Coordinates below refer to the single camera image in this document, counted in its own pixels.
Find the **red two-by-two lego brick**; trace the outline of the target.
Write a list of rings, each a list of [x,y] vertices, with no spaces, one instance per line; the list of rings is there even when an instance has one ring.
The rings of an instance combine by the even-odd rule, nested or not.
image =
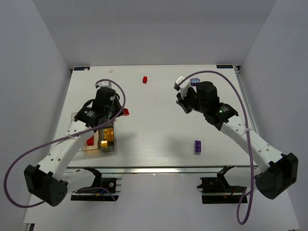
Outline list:
[[[129,110],[127,108],[124,108],[122,111],[122,116],[128,116],[129,115]]]

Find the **red sloped lego brick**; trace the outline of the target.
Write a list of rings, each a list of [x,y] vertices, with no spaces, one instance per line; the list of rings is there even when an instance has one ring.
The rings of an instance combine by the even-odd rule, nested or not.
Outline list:
[[[86,143],[88,147],[94,146],[94,136],[89,138]]]

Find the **small red lego piece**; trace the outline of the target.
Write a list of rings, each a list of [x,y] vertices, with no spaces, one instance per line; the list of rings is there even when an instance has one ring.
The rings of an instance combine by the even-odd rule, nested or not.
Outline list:
[[[147,76],[144,76],[144,77],[142,78],[142,82],[143,82],[144,84],[147,83]]]

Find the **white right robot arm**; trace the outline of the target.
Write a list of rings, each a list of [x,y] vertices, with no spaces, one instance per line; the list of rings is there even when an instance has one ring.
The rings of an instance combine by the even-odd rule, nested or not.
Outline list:
[[[298,158],[284,154],[269,145],[248,127],[247,113],[240,117],[230,105],[222,103],[215,85],[210,81],[190,81],[180,76],[174,83],[176,103],[186,114],[201,113],[206,122],[232,139],[248,155],[251,165],[257,169],[247,172],[235,166],[225,166],[217,173],[215,191],[228,190],[234,186],[257,189],[268,199],[275,199],[297,180]]]

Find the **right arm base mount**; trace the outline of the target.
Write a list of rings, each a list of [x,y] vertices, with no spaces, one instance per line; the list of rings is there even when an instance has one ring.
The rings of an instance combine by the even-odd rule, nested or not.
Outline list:
[[[215,177],[200,178],[197,190],[202,194],[202,204],[237,204],[244,187],[226,180],[226,174],[235,166],[225,166]]]

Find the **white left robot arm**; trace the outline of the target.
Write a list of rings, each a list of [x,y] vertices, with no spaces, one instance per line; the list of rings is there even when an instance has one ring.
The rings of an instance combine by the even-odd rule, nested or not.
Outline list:
[[[71,192],[101,190],[101,173],[84,167],[65,175],[68,164],[96,131],[112,123],[123,114],[124,104],[112,88],[110,79],[95,83],[94,99],[88,100],[71,122],[66,136],[56,140],[56,145],[36,166],[24,170],[28,191],[51,206],[59,205]]]

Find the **yellow two-by-three lego brick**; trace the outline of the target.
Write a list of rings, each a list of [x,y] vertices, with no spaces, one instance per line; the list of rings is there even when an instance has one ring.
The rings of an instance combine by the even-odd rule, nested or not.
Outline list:
[[[114,141],[114,130],[112,128],[104,129],[103,140]]]

